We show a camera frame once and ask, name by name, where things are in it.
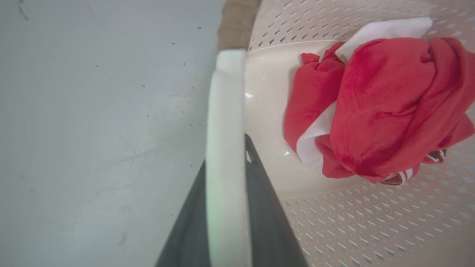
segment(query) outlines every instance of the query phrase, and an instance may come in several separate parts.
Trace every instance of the brown tape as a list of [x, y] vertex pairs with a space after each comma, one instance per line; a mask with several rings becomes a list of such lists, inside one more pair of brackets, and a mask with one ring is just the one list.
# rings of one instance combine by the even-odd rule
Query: brown tape
[[218, 51], [247, 49], [262, 0], [227, 0], [218, 29]]

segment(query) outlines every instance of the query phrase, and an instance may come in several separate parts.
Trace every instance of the red cloth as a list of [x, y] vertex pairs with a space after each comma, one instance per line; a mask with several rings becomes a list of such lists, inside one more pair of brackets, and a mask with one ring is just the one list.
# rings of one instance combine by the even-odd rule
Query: red cloth
[[295, 150], [337, 100], [330, 134], [315, 141], [325, 176], [377, 183], [409, 169], [415, 175], [431, 151], [475, 133], [465, 114], [475, 100], [475, 55], [458, 40], [378, 39], [356, 49], [346, 68], [334, 55], [340, 45], [297, 70], [285, 115], [285, 139]]

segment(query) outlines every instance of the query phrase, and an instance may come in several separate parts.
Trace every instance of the painted concrete floor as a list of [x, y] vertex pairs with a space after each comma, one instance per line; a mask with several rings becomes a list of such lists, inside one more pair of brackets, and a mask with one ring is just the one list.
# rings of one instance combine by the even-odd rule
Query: painted concrete floor
[[152, 266], [204, 158], [223, 0], [0, 1], [0, 266]]

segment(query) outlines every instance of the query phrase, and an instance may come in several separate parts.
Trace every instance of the beige plastic basket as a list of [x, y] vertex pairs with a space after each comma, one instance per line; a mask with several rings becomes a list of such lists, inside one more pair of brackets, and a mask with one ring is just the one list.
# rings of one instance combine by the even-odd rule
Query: beige plastic basket
[[[313, 267], [475, 265], [475, 140], [423, 165], [401, 187], [306, 170], [286, 145], [283, 114], [303, 52], [322, 53], [374, 21], [429, 16], [423, 38], [475, 51], [473, 0], [263, 0], [246, 62], [244, 128]], [[473, 110], [468, 110], [472, 120]]]

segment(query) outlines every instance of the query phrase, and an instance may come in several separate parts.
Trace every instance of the floor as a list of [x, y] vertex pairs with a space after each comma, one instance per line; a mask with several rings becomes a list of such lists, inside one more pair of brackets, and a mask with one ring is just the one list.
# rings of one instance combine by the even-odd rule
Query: floor
[[0, 1], [0, 266], [153, 266], [204, 158], [222, 4]]

